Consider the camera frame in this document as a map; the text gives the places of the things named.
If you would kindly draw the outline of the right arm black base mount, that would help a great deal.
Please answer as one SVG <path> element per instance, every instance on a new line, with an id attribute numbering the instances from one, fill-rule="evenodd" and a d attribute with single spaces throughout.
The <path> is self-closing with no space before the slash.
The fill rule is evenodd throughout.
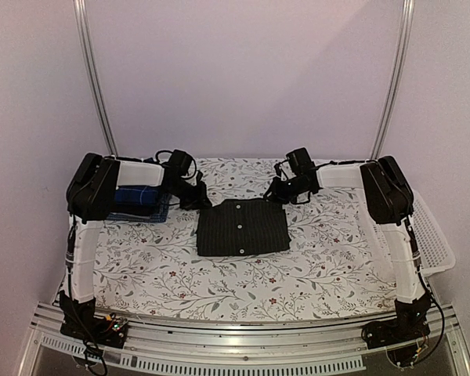
<path id="1" fill-rule="evenodd" d="M 426 313 L 431 307 L 431 301 L 423 297 L 409 303 L 395 300 L 396 317 L 391 320 L 375 320 L 362 326 L 361 338 L 368 349 L 377 349 L 403 342 L 422 339 L 422 345 L 400 347 L 389 351 L 389 360 L 397 367 L 414 366 L 422 353 L 430 329 Z"/>

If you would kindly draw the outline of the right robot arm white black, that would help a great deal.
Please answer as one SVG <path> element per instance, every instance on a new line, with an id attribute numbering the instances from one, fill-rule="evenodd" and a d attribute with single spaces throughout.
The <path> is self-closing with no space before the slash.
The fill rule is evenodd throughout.
<path id="1" fill-rule="evenodd" d="M 414 195 L 392 156 L 366 161 L 329 161 L 316 165 L 309 157 L 288 154 L 294 176 L 285 175 L 281 163 L 263 197 L 280 204 L 299 204 L 321 189 L 355 188 L 363 191 L 369 216 L 380 226 L 389 246 L 396 278 L 396 314 L 389 325 L 395 341 L 405 342 L 420 327 L 419 318 L 429 310 L 432 296 L 421 275 L 421 253 L 414 234 Z"/>

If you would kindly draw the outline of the dark blue checked shirt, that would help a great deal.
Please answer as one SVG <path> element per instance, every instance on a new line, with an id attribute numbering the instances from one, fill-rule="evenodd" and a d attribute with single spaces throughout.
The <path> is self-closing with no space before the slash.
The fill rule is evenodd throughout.
<path id="1" fill-rule="evenodd" d="M 111 212 L 107 221 L 129 221 L 143 223 L 163 223 L 167 220 L 169 212 L 169 204 L 172 196 L 169 193 L 162 194 L 157 206 L 154 208 L 145 208 L 143 215 Z"/>

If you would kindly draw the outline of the black pinstriped long sleeve shirt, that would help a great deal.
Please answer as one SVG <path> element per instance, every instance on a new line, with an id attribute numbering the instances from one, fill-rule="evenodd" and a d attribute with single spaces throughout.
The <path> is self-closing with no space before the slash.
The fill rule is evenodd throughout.
<path id="1" fill-rule="evenodd" d="M 203 257 L 264 255 L 290 249 L 282 204 L 262 198 L 224 200 L 200 211 L 197 254 Z"/>

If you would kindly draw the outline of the blue plaid shirt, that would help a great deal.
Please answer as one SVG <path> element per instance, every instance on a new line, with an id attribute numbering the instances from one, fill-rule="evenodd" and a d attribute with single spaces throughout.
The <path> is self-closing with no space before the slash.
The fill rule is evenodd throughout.
<path id="1" fill-rule="evenodd" d="M 114 199 L 117 204 L 153 207 L 161 190 L 165 170 L 144 160 L 118 160 L 120 163 Z"/>

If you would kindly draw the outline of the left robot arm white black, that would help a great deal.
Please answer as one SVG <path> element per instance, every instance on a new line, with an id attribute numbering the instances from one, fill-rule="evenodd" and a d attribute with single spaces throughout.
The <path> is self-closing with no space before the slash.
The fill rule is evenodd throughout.
<path id="1" fill-rule="evenodd" d="M 170 150 L 168 159 L 140 159 L 88 153 L 67 188 L 70 231 L 61 300 L 75 307 L 95 302 L 92 274 L 103 223 L 112 215 L 144 219 L 161 199 L 178 198 L 183 210 L 212 207 L 207 186 L 191 155 Z"/>

